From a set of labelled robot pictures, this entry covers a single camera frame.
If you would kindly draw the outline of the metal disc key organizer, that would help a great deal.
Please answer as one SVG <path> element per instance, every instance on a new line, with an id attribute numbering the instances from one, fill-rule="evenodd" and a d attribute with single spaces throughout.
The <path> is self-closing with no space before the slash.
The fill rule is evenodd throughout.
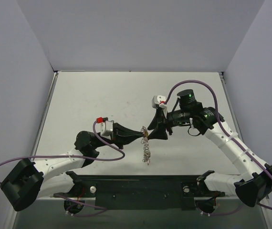
<path id="1" fill-rule="evenodd" d="M 143 134 L 141 144 L 143 145 L 143 162 L 147 165 L 150 164 L 151 152 L 149 149 L 149 142 L 148 142 L 148 131 L 145 126 L 142 126 L 141 132 Z"/>

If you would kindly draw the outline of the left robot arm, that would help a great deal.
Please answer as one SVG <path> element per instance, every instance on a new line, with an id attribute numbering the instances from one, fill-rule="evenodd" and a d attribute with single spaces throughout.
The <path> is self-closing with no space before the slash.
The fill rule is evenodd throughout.
<path id="1" fill-rule="evenodd" d="M 111 121 L 102 122 L 102 132 L 81 131 L 73 149 L 57 156 L 19 158 L 18 163 L 0 183 L 0 188 L 15 211 L 28 208 L 36 199 L 56 193 L 75 197 L 82 185 L 71 170 L 83 168 L 100 158 L 97 148 L 109 146 L 123 159 L 125 145 L 142 138 L 143 132 L 134 131 Z"/>

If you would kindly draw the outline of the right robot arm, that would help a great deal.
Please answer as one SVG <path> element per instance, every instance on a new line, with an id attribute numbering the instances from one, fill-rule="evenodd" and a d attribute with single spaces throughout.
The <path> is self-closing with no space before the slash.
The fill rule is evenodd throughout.
<path id="1" fill-rule="evenodd" d="M 167 140 L 176 126 L 193 127 L 213 142 L 239 171 L 239 175 L 207 171 L 197 179 L 196 188 L 200 194 L 215 191 L 236 195 L 245 205 L 254 207 L 272 192 L 272 165 L 249 150 L 213 107 L 203 107 L 191 89 L 177 94 L 178 110 L 168 112 L 165 101 L 161 95 L 152 99 L 156 113 L 148 126 L 150 140 Z"/>

